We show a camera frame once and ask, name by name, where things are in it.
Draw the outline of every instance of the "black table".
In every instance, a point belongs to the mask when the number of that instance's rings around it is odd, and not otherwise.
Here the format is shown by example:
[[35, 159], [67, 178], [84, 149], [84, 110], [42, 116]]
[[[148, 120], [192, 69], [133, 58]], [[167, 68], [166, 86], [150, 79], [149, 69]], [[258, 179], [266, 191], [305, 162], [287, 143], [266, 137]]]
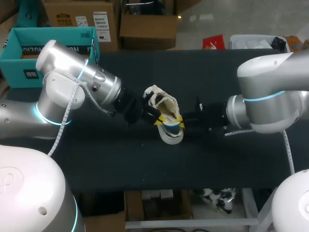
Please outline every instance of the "black table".
[[[226, 101], [240, 94], [237, 67], [273, 50], [155, 51], [101, 54], [101, 66], [142, 94], [153, 84], [176, 97], [190, 111], [198, 95], [203, 103]], [[40, 89], [11, 89], [12, 100], [36, 101]], [[109, 118], [85, 102], [53, 158], [73, 190], [122, 191], [180, 188], [272, 188], [289, 173], [280, 133], [246, 133], [209, 139], [187, 129], [179, 145], [165, 144], [155, 126], [128, 127], [122, 116]], [[309, 168], [309, 124], [288, 130], [295, 169]], [[3, 145], [47, 153], [53, 141], [16, 138]]]

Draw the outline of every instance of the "sneaker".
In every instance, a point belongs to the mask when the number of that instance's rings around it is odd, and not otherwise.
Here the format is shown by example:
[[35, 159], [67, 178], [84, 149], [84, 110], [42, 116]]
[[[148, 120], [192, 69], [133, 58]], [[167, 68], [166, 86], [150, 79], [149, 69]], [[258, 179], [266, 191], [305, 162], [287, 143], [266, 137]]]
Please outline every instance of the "sneaker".
[[148, 104], [161, 112], [159, 121], [155, 123], [162, 140], [170, 145], [178, 144], [183, 140], [183, 119], [180, 115], [177, 100], [158, 88], [156, 85], [147, 88], [143, 97], [153, 92]]

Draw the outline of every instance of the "concrete floor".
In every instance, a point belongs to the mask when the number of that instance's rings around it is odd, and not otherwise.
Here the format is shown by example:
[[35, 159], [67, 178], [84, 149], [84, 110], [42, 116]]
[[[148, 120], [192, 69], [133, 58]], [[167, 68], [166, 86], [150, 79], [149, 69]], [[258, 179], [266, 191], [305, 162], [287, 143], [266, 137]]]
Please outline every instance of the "concrete floor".
[[309, 0], [202, 0], [179, 19], [176, 46], [201, 49], [203, 38], [218, 34], [226, 48], [234, 34], [296, 35], [308, 12]]

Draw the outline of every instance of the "wire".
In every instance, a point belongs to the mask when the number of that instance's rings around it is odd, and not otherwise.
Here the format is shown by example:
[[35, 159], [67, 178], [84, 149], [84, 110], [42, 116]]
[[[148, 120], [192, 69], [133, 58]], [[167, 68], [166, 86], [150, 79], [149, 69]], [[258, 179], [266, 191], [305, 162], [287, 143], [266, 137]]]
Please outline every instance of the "wire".
[[288, 155], [288, 160], [289, 160], [289, 165], [290, 165], [290, 171], [291, 174], [295, 174], [295, 169], [294, 169], [294, 164], [293, 164], [293, 158], [292, 158], [292, 153], [291, 153], [291, 148], [290, 148], [290, 143], [289, 143], [289, 138], [286, 133], [286, 131], [282, 131], [283, 139], [284, 139], [284, 144], [285, 144], [285, 149], [286, 153]]
[[97, 101], [92, 97], [90, 91], [87, 89], [86, 85], [84, 84], [81, 84], [81, 87], [83, 88], [83, 90], [86, 92], [87, 96], [90, 98], [91, 102], [102, 112], [108, 114], [108, 115], [113, 115], [113, 113], [107, 111], [107, 110], [104, 110], [98, 103]]
[[[236, 135], [236, 134], [241, 134], [241, 133], [248, 133], [248, 132], [253, 132], [254, 130], [237, 130], [237, 131], [232, 131], [229, 133], [225, 133], [225, 136], [230, 136], [230, 135]], [[284, 140], [284, 144], [285, 144], [285, 149], [286, 149], [286, 153], [288, 155], [288, 160], [289, 160], [289, 165], [290, 165], [290, 172], [291, 174], [295, 174], [295, 169], [294, 169], [294, 163], [293, 163], [293, 158], [292, 158], [292, 153], [291, 153], [291, 148], [290, 148], [290, 143], [289, 143], [289, 138], [288, 135], [286, 133], [286, 131], [282, 131], [282, 135], [283, 135], [283, 140]]]
[[61, 136], [62, 136], [62, 133], [63, 133], [63, 130], [64, 130], [64, 127], [66, 125], [66, 122], [68, 120], [68, 117], [69, 117], [69, 113], [70, 113], [70, 109], [71, 109], [71, 106], [72, 106], [72, 103], [75, 99], [75, 95], [76, 95], [76, 92], [77, 92], [77, 88], [79, 87], [79, 83], [77, 83], [72, 91], [72, 96], [70, 98], [70, 101], [68, 103], [68, 106], [67, 106], [67, 109], [64, 113], [64, 116], [63, 116], [63, 119], [62, 119], [62, 123], [61, 123], [61, 126], [60, 126], [60, 129], [58, 131], [58, 135], [56, 137], [56, 140], [54, 142], [54, 145], [52, 147], [52, 149], [50, 149], [50, 151], [48, 152], [47, 156], [51, 157], [52, 154], [54, 153], [54, 151], [56, 150], [57, 146], [58, 146], [58, 143], [60, 142], [60, 139], [61, 139]]
[[[43, 78], [43, 81], [45, 81], [45, 79], [47, 78], [47, 76], [50, 74], [51, 72], [48, 72], [44, 78]], [[51, 157], [52, 154], [54, 153], [54, 151], [56, 150], [59, 142], [60, 142], [60, 139], [61, 139], [61, 136], [62, 136], [62, 133], [63, 133], [63, 130], [64, 130], [64, 127], [66, 125], [66, 122], [68, 120], [68, 117], [69, 117], [69, 113], [70, 113], [70, 110], [71, 110], [71, 106], [72, 106], [72, 103], [73, 101], [75, 100], [75, 95], [76, 95], [76, 92], [77, 92], [77, 89], [79, 86], [82, 87], [82, 89], [87, 93], [88, 97], [90, 98], [91, 102], [102, 112], [108, 114], [108, 115], [112, 115], [111, 112], [107, 111], [107, 110], [104, 110], [97, 102], [96, 100], [91, 96], [91, 93], [90, 91], [87, 89], [86, 87], [86, 82], [81, 82], [80, 80], [74, 78], [70, 73], [66, 73], [66, 72], [62, 72], [61, 74], [64, 74], [66, 77], [68, 77], [69, 79], [71, 79], [72, 81], [76, 82], [76, 86], [74, 87], [73, 91], [72, 91], [72, 95], [71, 95], [71, 98], [69, 100], [69, 103], [67, 105], [67, 108], [66, 108], [66, 111], [64, 113], [64, 116], [63, 116], [63, 119], [62, 119], [62, 122], [61, 122], [61, 125], [60, 125], [60, 128], [59, 128], [59, 131], [58, 131], [58, 134], [57, 134], [57, 137], [56, 137], [56, 140], [52, 146], [52, 148], [50, 149], [50, 151], [48, 152], [47, 156]]]
[[250, 129], [250, 130], [236, 130], [236, 131], [225, 133], [224, 136], [227, 137], [227, 136], [231, 136], [231, 135], [243, 134], [243, 133], [249, 133], [249, 132], [254, 132], [254, 130], [252, 130], [252, 129]]
[[154, 229], [149, 232], [170, 232], [170, 231], [175, 231], [175, 232], [185, 232], [182, 229], [177, 229], [177, 228], [160, 228], [160, 229]]
[[207, 230], [203, 230], [203, 229], [196, 229], [196, 230], [193, 230], [192, 232], [199, 232], [199, 231], [209, 232], [209, 231], [207, 231]]

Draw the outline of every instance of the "teal box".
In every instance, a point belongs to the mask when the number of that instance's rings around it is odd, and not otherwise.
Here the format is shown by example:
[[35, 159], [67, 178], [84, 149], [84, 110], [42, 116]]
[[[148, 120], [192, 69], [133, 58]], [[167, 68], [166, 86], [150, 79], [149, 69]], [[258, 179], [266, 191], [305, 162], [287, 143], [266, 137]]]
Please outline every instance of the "teal box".
[[38, 0], [21, 0], [17, 22], [14, 28], [35, 28], [38, 24]]
[[95, 27], [13, 28], [0, 54], [0, 68], [11, 88], [42, 87], [43, 75], [35, 68], [37, 60], [29, 55], [38, 55], [50, 40], [98, 65], [100, 51]]

